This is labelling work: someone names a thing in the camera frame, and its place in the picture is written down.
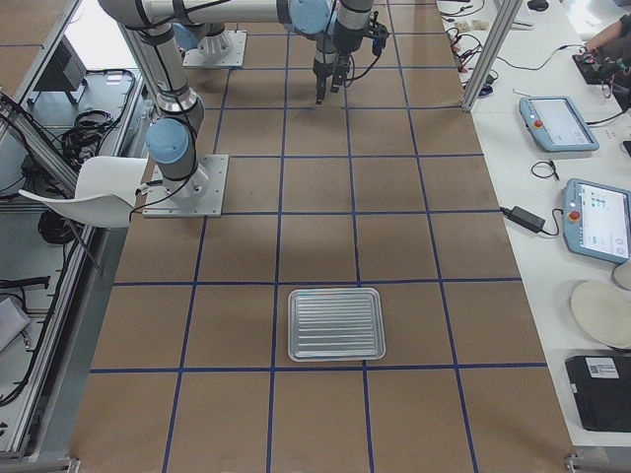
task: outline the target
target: blue joint cap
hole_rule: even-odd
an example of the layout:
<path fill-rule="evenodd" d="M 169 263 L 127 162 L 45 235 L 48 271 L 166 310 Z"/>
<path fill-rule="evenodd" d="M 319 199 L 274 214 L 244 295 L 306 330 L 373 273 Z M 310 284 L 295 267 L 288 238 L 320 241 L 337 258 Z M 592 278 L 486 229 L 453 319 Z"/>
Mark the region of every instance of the blue joint cap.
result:
<path fill-rule="evenodd" d="M 197 40 L 195 35 L 191 33 L 187 27 L 181 25 L 180 23 L 173 23 L 173 25 L 175 42 L 177 43 L 177 45 L 185 51 L 196 49 L 199 41 Z"/>
<path fill-rule="evenodd" d="M 145 144 L 152 158 L 160 165 L 172 165 L 184 157 L 190 145 L 186 127 L 172 118 L 163 118 L 150 126 Z"/>
<path fill-rule="evenodd" d="M 324 31 L 330 15 L 328 0 L 293 0 L 289 4 L 292 25 L 305 34 Z"/>

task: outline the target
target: black cable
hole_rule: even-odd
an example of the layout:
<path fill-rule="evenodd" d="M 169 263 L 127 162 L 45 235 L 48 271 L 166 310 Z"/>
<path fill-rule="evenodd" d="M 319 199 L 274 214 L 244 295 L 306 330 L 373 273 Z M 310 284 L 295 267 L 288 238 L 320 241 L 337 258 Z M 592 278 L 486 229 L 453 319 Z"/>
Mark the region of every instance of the black cable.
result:
<path fill-rule="evenodd" d="M 160 204 L 161 202 L 164 202 L 165 200 L 167 200 L 167 199 L 173 197 L 174 195 L 176 195 L 178 192 L 180 192 L 182 189 L 184 189 L 184 187 L 188 184 L 188 182 L 190 181 L 192 176 L 193 176 L 193 174 L 190 174 L 180 187 L 178 187 L 176 190 L 174 190 L 171 194 L 167 194 L 162 199 L 157 200 L 155 202 L 150 202 L 149 204 L 139 205 L 138 207 L 135 207 L 135 208 L 131 209 L 129 211 L 129 222 L 131 222 L 131 216 L 133 214 L 140 214 L 139 210 L 145 209 L 147 207 L 151 207 L 152 205 Z"/>
<path fill-rule="evenodd" d="M 201 5 L 196 5 L 194 7 L 190 7 L 190 8 L 185 8 L 184 9 L 184 14 L 188 15 L 189 13 L 193 13 L 196 12 L 197 10 L 202 10 L 204 8 L 208 8 L 208 7 L 214 7 L 217 5 L 221 5 L 223 3 L 228 3 L 231 0 L 215 0 L 214 2 L 207 2 L 207 3 L 202 3 Z M 153 23 L 150 25 L 145 25 L 144 27 L 141 28 L 127 28 L 128 30 L 131 30 L 133 32 L 143 32 L 146 30 L 150 30 L 153 28 L 157 28 L 157 27 L 161 27 L 162 25 L 166 25 L 167 23 L 169 23 L 172 20 L 175 20 L 177 18 L 176 15 L 170 15 L 169 17 L 164 18 L 163 20 L 160 20 L 157 23 Z"/>
<path fill-rule="evenodd" d="M 331 13 L 328 15 L 328 21 L 326 22 L 326 28 L 324 29 L 324 41 L 322 42 L 322 64 L 326 67 L 326 41 L 328 40 L 328 29 L 331 26 L 331 20 L 333 20 L 333 14 L 335 13 L 335 6 L 337 5 L 337 0 L 333 0 L 331 3 Z"/>
<path fill-rule="evenodd" d="M 515 64 L 511 64 L 509 61 L 507 61 L 506 59 L 504 59 L 503 57 L 500 57 L 500 56 L 497 56 L 497 59 L 499 59 L 500 61 L 506 63 L 506 65 L 508 65 L 509 67 L 512 67 L 514 69 L 521 69 L 523 71 L 538 71 L 541 68 L 543 68 L 543 66 L 545 66 L 548 62 L 550 62 L 550 59 L 552 59 L 552 57 L 554 56 L 554 54 L 556 54 L 557 51 L 562 51 L 563 49 L 567 49 L 568 47 L 581 47 L 581 48 L 584 48 L 584 46 L 582 44 L 563 44 L 562 46 L 559 46 L 556 49 L 554 49 L 552 51 L 552 53 L 550 53 L 548 58 L 545 60 L 545 62 L 543 62 L 543 64 L 541 64 L 538 67 L 516 66 Z"/>
<path fill-rule="evenodd" d="M 35 153 L 33 152 L 31 145 L 29 145 L 29 142 L 27 141 L 27 137 L 24 135 L 23 131 L 20 128 L 18 128 L 18 126 L 15 125 L 9 118 L 4 116 L 2 113 L 0 113 L 0 121 L 4 122 L 9 127 L 13 128 L 16 131 L 16 133 L 18 133 L 18 138 L 19 138 L 18 141 L 21 142 L 22 146 L 27 151 L 27 155 L 29 156 L 29 158 L 31 158 L 34 164 L 38 165 L 41 169 L 43 169 L 43 166 L 41 165 L 41 163 L 37 161 L 37 158 L 35 157 Z M 65 194 L 63 193 L 61 189 L 57 188 L 57 190 L 59 191 L 61 195 L 65 196 Z"/>
<path fill-rule="evenodd" d="M 78 242 L 75 241 L 74 244 L 72 245 L 72 248 L 70 248 L 70 252 L 69 252 L 69 256 L 72 255 L 75 251 L 75 249 L 78 246 Z M 13 401 L 15 401 L 20 394 L 22 394 L 22 391 L 24 391 L 24 388 L 27 386 L 27 384 L 29 383 L 29 380 L 31 378 L 31 374 L 33 373 L 33 369 L 35 368 L 35 361 L 37 360 L 37 355 L 39 354 L 39 350 L 41 349 L 41 345 L 43 344 L 45 337 L 45 333 L 46 333 L 46 329 L 48 328 L 48 323 L 50 322 L 50 318 L 52 317 L 52 315 L 55 313 L 56 310 L 56 306 L 57 306 L 57 302 L 59 300 L 59 296 L 61 294 L 61 285 L 65 279 L 65 275 L 68 272 L 68 266 L 70 265 L 70 258 L 68 258 L 68 260 L 66 260 L 64 262 L 63 267 L 61 268 L 61 272 L 59 273 L 59 279 L 57 280 L 57 284 L 55 286 L 55 291 L 54 294 L 52 296 L 52 300 L 50 302 L 50 307 L 46 313 L 46 317 L 44 318 L 43 322 L 41 323 L 41 332 L 39 333 L 39 338 L 37 340 L 37 343 L 35 345 L 35 347 L 33 348 L 33 350 L 31 351 L 32 355 L 31 355 L 31 361 L 29 362 L 29 366 L 27 367 L 27 371 L 24 375 L 24 377 L 22 378 L 22 380 L 15 382 L 14 384 L 16 385 L 16 387 L 9 392 L 8 394 L 3 394 L 0 395 L 0 407 L 5 407 L 9 404 L 11 404 Z"/>
<path fill-rule="evenodd" d="M 0 189 L 0 192 L 4 192 L 5 190 L 9 190 L 11 187 L 15 186 L 18 182 L 20 182 L 21 180 L 26 179 L 27 177 L 25 175 L 23 175 L 22 177 L 20 177 L 18 180 L 16 180 L 13 184 L 11 185 L 7 185 L 5 188 Z"/>
<path fill-rule="evenodd" d="M 471 47 L 470 49 L 467 49 L 463 52 L 456 52 L 455 51 L 455 46 L 460 42 L 461 39 L 463 39 L 464 37 L 470 37 L 473 40 L 475 40 L 476 44 L 475 46 Z M 462 72 L 466 66 L 466 64 L 477 54 L 479 54 L 482 51 L 482 42 L 475 37 L 472 34 L 460 34 L 458 33 L 456 36 L 454 36 L 452 38 L 452 43 L 450 44 L 450 47 L 452 48 L 452 52 L 454 54 L 454 56 L 458 59 L 458 71 Z"/>
<path fill-rule="evenodd" d="M 64 159 L 63 154 L 54 146 L 54 144 L 52 143 L 52 141 L 46 134 L 47 132 L 44 131 L 43 127 L 39 124 L 39 122 L 37 122 L 30 113 L 24 110 L 19 103 L 16 103 L 9 96 L 2 93 L 0 93 L 0 102 L 9 106 L 13 112 L 18 113 L 19 115 L 23 116 L 31 124 L 35 132 L 44 141 L 44 143 L 46 143 L 46 145 L 50 148 L 50 150 L 55 155 L 57 155 L 60 159 L 62 160 Z"/>
<path fill-rule="evenodd" d="M 379 61 L 381 59 L 381 55 L 377 56 L 375 58 L 375 60 L 373 60 L 373 62 L 371 63 L 370 66 L 368 66 L 364 72 L 362 72 L 359 76 L 357 77 L 351 77 L 350 79 L 347 79 L 346 81 L 344 81 L 344 87 L 346 89 L 348 89 L 351 84 L 353 84 L 355 81 L 359 81 L 360 79 L 362 79 L 363 77 L 366 77 L 366 74 L 368 74 L 369 72 L 371 72 L 371 69 L 373 69 L 373 67 L 375 67 L 375 64 L 377 64 L 377 61 Z M 353 59 L 353 75 L 355 74 L 355 59 Z"/>
<path fill-rule="evenodd" d="M 165 72 L 165 77 L 167 79 L 167 83 L 169 84 L 169 88 L 171 89 L 171 91 L 173 91 L 174 90 L 174 85 L 173 85 L 173 82 L 171 80 L 171 77 L 169 76 L 169 69 L 167 68 L 167 65 L 165 64 L 165 61 L 163 60 L 162 56 L 160 55 L 160 51 L 158 50 L 158 46 L 154 45 L 153 48 L 154 48 L 154 51 L 156 52 L 156 56 L 158 57 L 158 61 L 160 62 L 160 65 L 162 66 L 163 71 Z M 197 130 L 195 130 L 195 128 L 190 123 L 190 119 L 188 118 L 188 114 L 186 112 L 184 112 L 184 106 L 179 101 L 179 97 L 177 95 L 174 95 L 174 99 L 177 102 L 177 104 L 179 105 L 179 109 L 181 110 L 181 114 L 184 116 L 184 119 L 186 120 L 186 125 L 187 125 L 187 128 L 188 128 L 188 131 L 192 135 L 193 153 L 194 153 L 194 156 L 195 156 L 195 161 L 193 162 L 193 169 L 190 170 L 190 173 L 189 173 L 188 177 L 186 178 L 186 180 L 183 182 L 183 184 L 180 187 L 178 187 L 171 194 L 168 194 L 165 197 L 163 197 L 162 199 L 157 200 L 155 202 L 139 205 L 138 207 L 135 207 L 135 208 L 131 209 L 129 211 L 129 222 L 131 222 L 131 216 L 133 214 L 139 214 L 140 213 L 140 212 L 138 212 L 139 210 L 142 210 L 142 209 L 145 209 L 145 208 L 150 207 L 152 205 L 156 205 L 156 204 L 159 204 L 161 202 L 164 202 L 165 200 L 173 197 L 178 192 L 180 192 L 182 189 L 184 189 L 184 187 L 190 182 L 190 179 L 192 178 L 192 176 L 193 176 L 193 174 L 195 172 L 195 166 L 197 165 L 197 145 L 195 143 L 195 141 L 197 139 Z"/>
<path fill-rule="evenodd" d="M 155 187 L 157 185 L 162 185 L 163 181 L 161 179 L 156 179 L 156 180 L 148 180 L 147 182 L 143 182 L 142 184 L 140 184 L 138 186 L 138 188 L 135 190 L 134 195 L 138 195 L 140 193 L 142 193 L 142 187 Z"/>
<path fill-rule="evenodd" d="M 537 168 L 541 168 L 543 166 L 549 167 L 549 172 L 547 173 L 536 172 Z M 554 164 L 552 160 L 537 161 L 530 168 L 530 173 L 532 173 L 532 175 L 534 175 L 535 177 L 538 177 L 539 179 L 549 179 L 550 177 L 554 177 L 554 180 L 559 180 L 559 174 L 556 171 L 556 165 Z"/>
<path fill-rule="evenodd" d="M 556 220 L 554 212 L 560 212 L 560 214 L 563 215 L 563 209 L 552 209 L 552 220 L 554 221 L 554 227 L 556 227 L 556 231 L 554 232 L 554 234 L 551 234 L 547 232 L 546 230 L 541 229 L 541 232 L 543 234 L 548 235 L 549 237 L 557 237 L 561 233 L 561 230 L 559 229 L 559 223 Z"/>
<path fill-rule="evenodd" d="M 601 123 L 604 123 L 605 121 L 612 120 L 614 118 L 617 118 L 620 115 L 624 115 L 625 113 L 626 113 L 626 111 L 622 110 L 619 113 L 616 113 L 615 115 L 611 115 L 609 118 L 604 118 L 602 120 L 597 120 L 597 121 L 586 121 L 585 124 L 588 125 L 588 126 L 600 125 Z"/>
<path fill-rule="evenodd" d="M 120 108 L 120 113 L 118 114 L 118 117 L 115 118 L 114 121 L 111 123 L 109 128 L 105 131 L 101 139 L 101 143 L 98 145 L 96 149 L 97 154 L 101 152 L 101 147 L 103 146 L 103 143 L 105 142 L 105 139 L 107 138 L 109 133 L 111 133 L 111 131 L 115 129 L 116 126 L 118 126 L 118 124 L 120 123 L 120 120 L 122 120 L 125 110 L 127 109 L 127 106 L 129 105 L 131 92 L 136 87 L 136 75 L 128 69 L 101 69 L 101 70 L 88 71 L 89 74 L 111 74 L 112 72 L 119 72 L 122 75 L 128 76 L 131 80 L 129 82 L 129 89 L 127 89 L 127 92 L 125 93 L 125 100 L 123 101 L 122 107 Z"/>
<path fill-rule="evenodd" d="M 473 8 L 473 5 L 466 5 L 464 7 L 460 7 L 457 12 L 441 12 L 439 11 L 438 13 L 441 14 L 442 17 L 447 17 L 447 21 L 450 22 L 452 20 L 449 20 L 451 18 L 461 18 L 461 17 L 468 17 L 469 15 L 474 15 L 477 12 L 479 12 L 480 10 L 482 10 L 484 8 L 484 4 L 485 4 L 485 0 L 482 0 L 482 4 L 480 5 L 480 7 L 477 10 L 473 10 L 472 12 L 467 12 L 464 13 L 465 10 L 470 10 L 471 8 Z"/>
<path fill-rule="evenodd" d="M 113 124 L 112 115 L 104 110 L 90 110 L 75 118 L 73 127 L 61 135 L 61 150 L 67 163 L 76 171 L 85 159 L 97 155 L 105 133 Z"/>
<path fill-rule="evenodd" d="M 447 28 L 447 29 L 445 30 L 445 33 L 447 34 L 447 36 L 449 37 L 449 39 L 453 39 L 453 38 L 452 38 L 452 36 L 451 36 L 451 34 L 450 34 L 450 31 L 451 31 L 451 30 L 456 30 L 456 34 L 454 35 L 454 37 L 456 37 L 456 36 L 458 36 L 458 35 L 460 34 L 460 30 L 458 29 L 458 27 L 450 27 L 450 28 Z"/>
<path fill-rule="evenodd" d="M 83 228 L 83 225 L 79 223 L 75 225 Z M 50 244 L 66 244 L 74 239 L 74 233 L 67 219 L 50 209 L 41 213 L 37 222 L 37 232 L 44 241 Z"/>

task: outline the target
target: white chair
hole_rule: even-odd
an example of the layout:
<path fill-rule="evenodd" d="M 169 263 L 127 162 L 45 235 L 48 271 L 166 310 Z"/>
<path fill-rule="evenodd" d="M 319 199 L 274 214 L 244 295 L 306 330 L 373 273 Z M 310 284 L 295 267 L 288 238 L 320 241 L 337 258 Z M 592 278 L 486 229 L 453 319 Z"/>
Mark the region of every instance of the white chair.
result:
<path fill-rule="evenodd" d="M 20 190 L 54 212 L 93 227 L 129 227 L 129 212 L 136 203 L 135 191 L 147 166 L 146 159 L 95 156 L 81 166 L 72 199 L 49 199 Z"/>

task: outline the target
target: white table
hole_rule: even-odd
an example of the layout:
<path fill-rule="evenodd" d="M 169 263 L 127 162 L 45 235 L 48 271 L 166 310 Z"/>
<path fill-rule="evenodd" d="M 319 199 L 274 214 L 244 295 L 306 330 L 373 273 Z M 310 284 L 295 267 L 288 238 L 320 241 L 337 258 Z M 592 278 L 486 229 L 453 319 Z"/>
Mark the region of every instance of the white table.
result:
<path fill-rule="evenodd" d="M 509 32 L 502 57 L 513 64 L 538 66 L 558 46 L 581 42 L 562 5 L 557 0 L 549 1 L 547 11 L 533 12 L 534 30 Z M 494 2 L 489 3 L 473 18 L 492 20 L 496 10 Z M 439 6 L 449 10 L 446 3 Z M 487 35 L 473 34 L 482 41 Z M 463 40 L 462 45 L 474 44 L 468 41 Z M 576 48 L 557 52 L 541 71 L 516 70 L 496 61 L 493 68 L 500 79 L 494 84 L 495 92 L 478 100 L 472 113 L 500 204 L 509 208 L 518 205 L 544 218 L 549 232 L 554 231 L 551 210 L 561 206 L 563 187 L 571 177 L 631 188 L 631 157 L 620 146 L 631 137 L 631 117 L 625 114 L 594 128 L 600 142 L 595 152 L 553 155 L 537 148 L 518 112 L 521 96 L 513 89 L 533 96 L 569 96 L 587 121 L 620 110 L 613 98 L 604 98 L 599 86 L 585 84 L 571 58 L 576 52 Z M 535 162 L 550 158 L 557 166 L 559 181 L 539 179 L 530 173 Z M 540 237 L 508 220 L 506 226 L 573 444 L 631 445 L 631 434 L 594 433 L 581 427 L 564 365 L 566 359 L 581 353 L 611 353 L 577 324 L 570 310 L 570 297 L 581 281 L 610 281 L 613 264 L 571 253 L 562 237 Z"/>
<path fill-rule="evenodd" d="M 619 7 L 613 0 L 565 0 L 565 4 L 570 23 L 584 40 L 631 12 L 631 6 Z"/>

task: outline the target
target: power adapter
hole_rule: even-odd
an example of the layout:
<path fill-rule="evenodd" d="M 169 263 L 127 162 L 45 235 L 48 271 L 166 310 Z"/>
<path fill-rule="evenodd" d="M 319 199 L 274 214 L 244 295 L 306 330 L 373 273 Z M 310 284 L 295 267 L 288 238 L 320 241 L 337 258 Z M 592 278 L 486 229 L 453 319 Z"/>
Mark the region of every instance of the power adapter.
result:
<path fill-rule="evenodd" d="M 517 225 L 530 230 L 534 234 L 541 232 L 543 230 L 543 226 L 545 225 L 545 220 L 521 207 L 515 206 L 512 210 L 509 210 L 506 207 L 500 207 L 500 210 L 511 222 L 515 222 Z"/>

